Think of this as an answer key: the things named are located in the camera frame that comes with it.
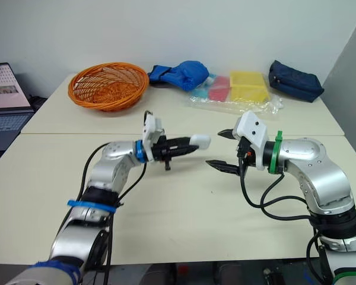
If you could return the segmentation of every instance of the white table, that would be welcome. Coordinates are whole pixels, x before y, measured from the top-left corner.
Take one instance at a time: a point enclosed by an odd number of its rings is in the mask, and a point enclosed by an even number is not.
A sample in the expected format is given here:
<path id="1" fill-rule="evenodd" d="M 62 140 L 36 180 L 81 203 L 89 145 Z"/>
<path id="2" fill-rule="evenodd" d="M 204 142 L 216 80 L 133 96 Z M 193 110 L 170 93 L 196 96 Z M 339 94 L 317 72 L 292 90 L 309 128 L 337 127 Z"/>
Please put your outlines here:
<path id="1" fill-rule="evenodd" d="M 163 120 L 168 134 L 212 134 L 233 128 L 240 115 L 189 107 L 188 94 L 175 88 L 149 87 L 140 102 L 122 112 L 101 112 L 70 100 L 67 87 L 73 75 L 59 86 L 23 128 L 23 134 L 139 134 L 146 109 Z M 302 102 L 282 95 L 284 109 L 266 121 L 270 135 L 344 135 L 321 100 Z"/>
<path id="2" fill-rule="evenodd" d="M 98 145 L 138 135 L 20 135 L 0 160 L 0 263 L 32 264 L 48 257 L 56 231 L 75 198 L 84 163 Z M 356 200 L 356 153 L 344 137 L 315 136 L 344 169 Z M 236 141 L 213 137 L 208 150 L 177 158 L 171 171 L 150 164 L 115 215 L 113 264 L 304 257 L 312 228 L 275 221 L 247 205 L 239 179 L 205 164 L 236 162 Z M 128 185 L 140 174 L 131 171 Z M 277 176 L 250 169 L 254 201 Z M 273 198 L 301 195 L 287 175 Z M 280 215 L 307 213 L 297 201 L 271 207 Z"/>

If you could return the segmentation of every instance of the blue ring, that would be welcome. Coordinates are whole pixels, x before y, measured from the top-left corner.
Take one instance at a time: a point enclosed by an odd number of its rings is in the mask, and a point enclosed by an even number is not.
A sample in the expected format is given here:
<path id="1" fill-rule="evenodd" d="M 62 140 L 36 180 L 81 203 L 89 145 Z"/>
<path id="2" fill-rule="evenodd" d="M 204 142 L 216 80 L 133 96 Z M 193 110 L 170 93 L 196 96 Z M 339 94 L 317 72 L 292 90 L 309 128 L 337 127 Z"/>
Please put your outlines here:
<path id="1" fill-rule="evenodd" d="M 81 272 L 78 267 L 71 264 L 64 264 L 58 260 L 37 262 L 36 264 L 32 265 L 30 268 L 32 267 L 51 267 L 51 268 L 62 270 L 63 272 L 66 272 L 70 276 L 73 285 L 77 285 L 78 280 L 81 278 Z"/>
<path id="2" fill-rule="evenodd" d="M 98 203 L 92 203 L 92 202 L 86 202 L 86 201 L 76 201 L 76 200 L 69 200 L 67 202 L 67 204 L 71 207 L 88 207 L 88 208 L 95 208 L 95 209 L 99 209 L 99 210 L 104 210 L 110 213 L 115 213 L 116 212 L 116 208 L 115 207 L 111 207 L 108 205 L 103 205 L 103 204 L 98 204 Z"/>
<path id="3" fill-rule="evenodd" d="M 136 157 L 141 163 L 145 163 L 146 161 L 142 149 L 143 149 L 142 141 L 141 140 L 136 141 Z"/>

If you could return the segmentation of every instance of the blue mitten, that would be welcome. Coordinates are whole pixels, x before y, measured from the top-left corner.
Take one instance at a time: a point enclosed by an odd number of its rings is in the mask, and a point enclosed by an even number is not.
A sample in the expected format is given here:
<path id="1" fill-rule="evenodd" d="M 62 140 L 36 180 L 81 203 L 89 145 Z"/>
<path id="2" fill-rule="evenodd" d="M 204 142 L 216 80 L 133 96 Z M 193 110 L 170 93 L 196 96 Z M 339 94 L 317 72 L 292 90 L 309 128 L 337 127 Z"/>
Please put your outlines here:
<path id="1" fill-rule="evenodd" d="M 184 91 L 191 91 L 202 84 L 209 73 L 199 61 L 184 61 L 174 68 L 155 65 L 148 75 L 151 83 L 162 81 L 178 86 Z"/>

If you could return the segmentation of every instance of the yellow container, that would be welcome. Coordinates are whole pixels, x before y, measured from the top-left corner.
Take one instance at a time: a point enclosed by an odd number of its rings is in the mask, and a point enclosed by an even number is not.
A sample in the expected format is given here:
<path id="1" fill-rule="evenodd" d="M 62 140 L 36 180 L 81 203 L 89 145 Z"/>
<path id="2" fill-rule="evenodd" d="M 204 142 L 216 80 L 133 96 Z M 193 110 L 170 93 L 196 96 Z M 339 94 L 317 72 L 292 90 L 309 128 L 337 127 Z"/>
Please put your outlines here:
<path id="1" fill-rule="evenodd" d="M 231 71 L 231 101 L 264 102 L 269 99 L 261 73 Z"/>

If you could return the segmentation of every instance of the white wall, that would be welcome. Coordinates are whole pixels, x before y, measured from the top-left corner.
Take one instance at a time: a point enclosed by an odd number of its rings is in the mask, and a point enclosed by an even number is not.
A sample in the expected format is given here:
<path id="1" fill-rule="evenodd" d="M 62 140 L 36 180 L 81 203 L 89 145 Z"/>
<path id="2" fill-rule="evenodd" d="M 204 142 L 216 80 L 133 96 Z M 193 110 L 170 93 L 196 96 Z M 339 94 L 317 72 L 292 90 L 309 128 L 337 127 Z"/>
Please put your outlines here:
<path id="1" fill-rule="evenodd" d="M 324 87 L 322 99 L 356 151 L 356 29 Z"/>
<path id="2" fill-rule="evenodd" d="M 110 61 L 225 74 L 278 59 L 322 83 L 355 26 L 356 0 L 0 0 L 0 62 L 41 96 Z"/>

